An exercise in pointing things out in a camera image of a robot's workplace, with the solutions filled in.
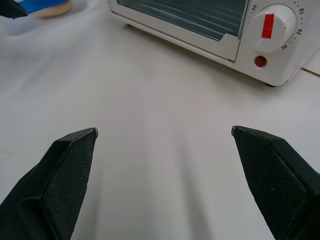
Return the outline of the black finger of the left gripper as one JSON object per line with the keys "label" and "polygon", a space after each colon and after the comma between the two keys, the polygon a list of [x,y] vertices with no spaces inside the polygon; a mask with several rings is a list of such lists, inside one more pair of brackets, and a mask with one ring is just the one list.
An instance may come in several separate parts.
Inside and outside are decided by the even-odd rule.
{"label": "black finger of the left gripper", "polygon": [[5,18],[20,18],[28,16],[28,12],[14,0],[0,0],[0,15]]}

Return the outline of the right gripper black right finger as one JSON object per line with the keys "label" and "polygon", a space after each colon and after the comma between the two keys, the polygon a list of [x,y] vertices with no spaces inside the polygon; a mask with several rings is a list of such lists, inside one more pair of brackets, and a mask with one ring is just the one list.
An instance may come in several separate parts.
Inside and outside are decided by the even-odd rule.
{"label": "right gripper black right finger", "polygon": [[233,126],[244,175],[276,240],[320,238],[320,174],[281,137]]}

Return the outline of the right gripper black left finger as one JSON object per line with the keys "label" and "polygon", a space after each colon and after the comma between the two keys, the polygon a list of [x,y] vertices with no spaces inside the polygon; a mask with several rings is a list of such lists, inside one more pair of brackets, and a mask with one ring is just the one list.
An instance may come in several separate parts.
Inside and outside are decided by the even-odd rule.
{"label": "right gripper black left finger", "polygon": [[69,240],[86,195],[97,128],[57,139],[0,205],[2,240]]}

